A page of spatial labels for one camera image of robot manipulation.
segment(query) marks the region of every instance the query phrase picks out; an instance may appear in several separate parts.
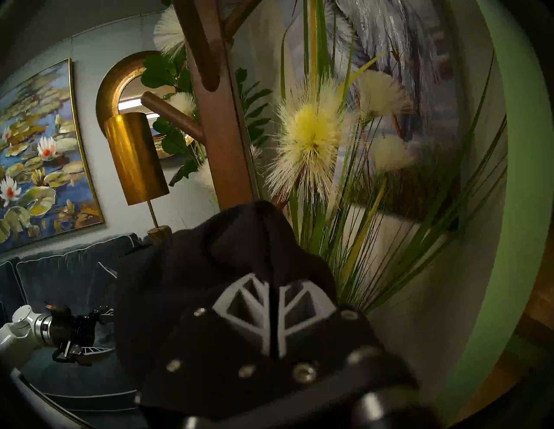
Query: gold lamp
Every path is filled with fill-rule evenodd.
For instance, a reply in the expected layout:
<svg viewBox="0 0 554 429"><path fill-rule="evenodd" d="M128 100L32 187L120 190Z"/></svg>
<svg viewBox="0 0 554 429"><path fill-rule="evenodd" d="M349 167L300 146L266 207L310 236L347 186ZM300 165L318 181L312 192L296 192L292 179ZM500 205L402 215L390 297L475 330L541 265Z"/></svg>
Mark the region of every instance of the gold lamp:
<svg viewBox="0 0 554 429"><path fill-rule="evenodd" d="M154 228L148 231L153 242L171 235L167 225L158 226L150 200L170 193L163 175L152 132L144 113L113 116L104 122L106 138L128 205L147 202Z"/></svg>

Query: arched mirror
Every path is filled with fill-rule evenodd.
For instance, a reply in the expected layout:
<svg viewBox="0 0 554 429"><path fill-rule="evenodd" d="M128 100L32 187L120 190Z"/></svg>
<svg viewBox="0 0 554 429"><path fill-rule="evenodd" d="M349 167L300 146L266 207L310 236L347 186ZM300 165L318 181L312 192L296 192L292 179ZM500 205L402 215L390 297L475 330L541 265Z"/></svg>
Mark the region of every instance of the arched mirror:
<svg viewBox="0 0 554 429"><path fill-rule="evenodd" d="M148 88L141 82L142 73L145 71L143 62L149 55L159 55L157 51L143 51L129 55L118 61L108 71L96 96L96 116L98 125L105 135L104 122L115 115L129 112L142 112L146 114L150 130L156 145L156 151L160 159L167 158L171 155L164 152L162 149L162 140L164 135L159 134L152 128L152 124L159 116L152 112L149 108L143 106L140 102L140 97L145 91L150 91L158 97L170 94L175 91L172 86L161 86L156 89Z"/></svg>

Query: blue sofa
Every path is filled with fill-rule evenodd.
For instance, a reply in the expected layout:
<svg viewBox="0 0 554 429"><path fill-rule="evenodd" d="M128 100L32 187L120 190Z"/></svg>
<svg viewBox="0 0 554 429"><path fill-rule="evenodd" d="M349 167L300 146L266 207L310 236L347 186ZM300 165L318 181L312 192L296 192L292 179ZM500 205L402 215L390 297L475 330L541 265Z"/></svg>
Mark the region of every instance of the blue sofa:
<svg viewBox="0 0 554 429"><path fill-rule="evenodd" d="M135 234L108 237L68 249L13 258L0 263L0 322L29 304L47 312L44 302L65 304L73 314L114 304L118 260L140 244ZM113 325L97 325L95 345L114 348ZM22 367L23 376L49 398L97 428L146 428L133 402L134 387L116 354L94 364L56 363L52 348L37 350Z"/></svg>

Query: fluffy white flower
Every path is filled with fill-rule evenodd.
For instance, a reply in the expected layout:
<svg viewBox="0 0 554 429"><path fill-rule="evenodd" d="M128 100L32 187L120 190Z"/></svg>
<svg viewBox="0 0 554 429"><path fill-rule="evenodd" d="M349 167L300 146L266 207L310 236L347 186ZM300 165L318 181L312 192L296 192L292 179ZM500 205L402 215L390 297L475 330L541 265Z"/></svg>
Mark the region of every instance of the fluffy white flower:
<svg viewBox="0 0 554 429"><path fill-rule="evenodd" d="M371 142L370 156L378 172L400 170L416 161L404 141L394 134L374 138Z"/></svg>
<svg viewBox="0 0 554 429"><path fill-rule="evenodd" d="M0 183L0 198L4 200L4 207L7 207L11 201L18 201L21 189L17 187L17 181L7 176Z"/></svg>
<svg viewBox="0 0 554 429"><path fill-rule="evenodd" d="M209 162L206 159L200 168L198 169L198 172L194 175L194 179L205 188L208 188L210 190L215 190L215 187L213 185L213 178L212 178L212 172L209 169Z"/></svg>
<svg viewBox="0 0 554 429"><path fill-rule="evenodd" d="M4 132L2 133L2 140L4 140L6 143L8 142L8 139L12 136L12 130L10 127L4 128Z"/></svg>
<svg viewBox="0 0 554 429"><path fill-rule="evenodd" d="M192 116L196 109L194 97L188 92L176 92L167 102L187 116Z"/></svg>
<svg viewBox="0 0 554 429"><path fill-rule="evenodd" d="M298 185L300 198L316 194L326 200L332 188L338 147L349 143L350 120L341 109L338 85L321 82L319 94L310 84L281 100L278 115L282 131L267 183L273 195L287 198Z"/></svg>
<svg viewBox="0 0 554 429"><path fill-rule="evenodd" d="M51 137L41 137L38 142L38 156L43 161L50 161L56 155L56 141Z"/></svg>
<svg viewBox="0 0 554 429"><path fill-rule="evenodd" d="M364 118L391 115L412 107L404 89L390 75L366 70L358 78L360 112Z"/></svg>
<svg viewBox="0 0 554 429"><path fill-rule="evenodd" d="M184 48L184 34L173 5L162 12L162 16L154 27L154 45L163 54L174 58Z"/></svg>

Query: gold mirror frame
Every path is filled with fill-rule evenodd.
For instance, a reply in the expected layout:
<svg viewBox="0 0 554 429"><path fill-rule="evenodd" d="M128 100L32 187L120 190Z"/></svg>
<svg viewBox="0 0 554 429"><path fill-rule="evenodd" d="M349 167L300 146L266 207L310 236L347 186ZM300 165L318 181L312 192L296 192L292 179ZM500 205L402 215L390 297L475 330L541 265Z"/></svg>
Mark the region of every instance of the gold mirror frame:
<svg viewBox="0 0 554 429"><path fill-rule="evenodd" d="M106 76L104 76L96 96L96 118L98 119L98 125L104 136L106 135L104 122L112 116L120 114L118 108L119 97L125 86L127 86L131 80L144 73L146 68L142 63L144 63L147 56L159 54L158 51L148 50L126 56L118 61L110 71L107 72ZM156 152L158 153L159 159L171 156L162 149L162 140L164 137L165 135L154 137L154 144L156 145Z"/></svg>

